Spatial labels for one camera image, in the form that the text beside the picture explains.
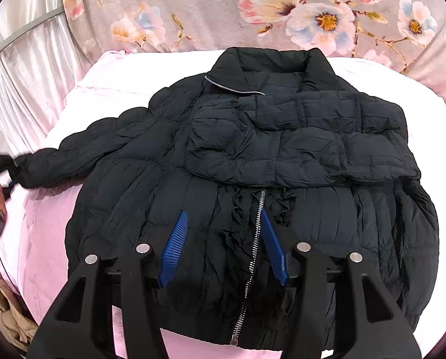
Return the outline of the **black puffer jacket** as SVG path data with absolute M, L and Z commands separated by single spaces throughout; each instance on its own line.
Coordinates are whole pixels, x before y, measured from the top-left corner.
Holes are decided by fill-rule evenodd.
M 82 180 L 69 269 L 114 258 L 175 224 L 189 230 L 155 300 L 162 328 L 280 351 L 295 292 L 272 273 L 259 214 L 322 253 L 358 252 L 416 327 L 436 281 L 439 228 L 402 108 L 358 91 L 318 49 L 230 48 L 58 148 L 16 159 L 27 189 Z

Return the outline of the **beige cloth on floor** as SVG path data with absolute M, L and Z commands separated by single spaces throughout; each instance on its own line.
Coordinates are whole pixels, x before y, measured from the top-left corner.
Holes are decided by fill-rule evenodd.
M 38 330 L 38 324 L 24 314 L 16 294 L 0 277 L 0 332 L 5 340 L 27 353 Z

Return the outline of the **silver pleated curtain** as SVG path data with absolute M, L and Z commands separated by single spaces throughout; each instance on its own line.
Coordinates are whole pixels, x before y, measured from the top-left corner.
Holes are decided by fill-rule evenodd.
M 1 0 L 0 152 L 39 148 L 89 67 L 64 0 Z

